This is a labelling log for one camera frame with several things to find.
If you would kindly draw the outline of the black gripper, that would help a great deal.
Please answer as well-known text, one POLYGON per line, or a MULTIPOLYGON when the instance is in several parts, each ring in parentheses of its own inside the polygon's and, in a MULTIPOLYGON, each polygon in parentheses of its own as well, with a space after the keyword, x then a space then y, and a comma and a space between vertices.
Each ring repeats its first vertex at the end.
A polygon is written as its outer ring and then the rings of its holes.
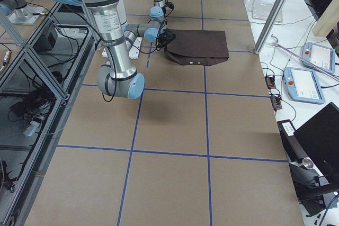
POLYGON ((157 37, 157 40, 156 40, 156 50, 166 49, 167 44, 168 44, 168 33, 167 33, 167 29, 165 29, 157 37))

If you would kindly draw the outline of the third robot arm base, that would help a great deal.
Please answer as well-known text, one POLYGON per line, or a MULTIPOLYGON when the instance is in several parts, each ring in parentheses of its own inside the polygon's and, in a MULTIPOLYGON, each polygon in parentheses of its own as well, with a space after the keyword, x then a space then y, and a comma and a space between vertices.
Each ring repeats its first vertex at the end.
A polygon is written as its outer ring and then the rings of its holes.
POLYGON ((38 18, 26 0, 1 0, 1 13, 16 25, 33 25, 38 18))

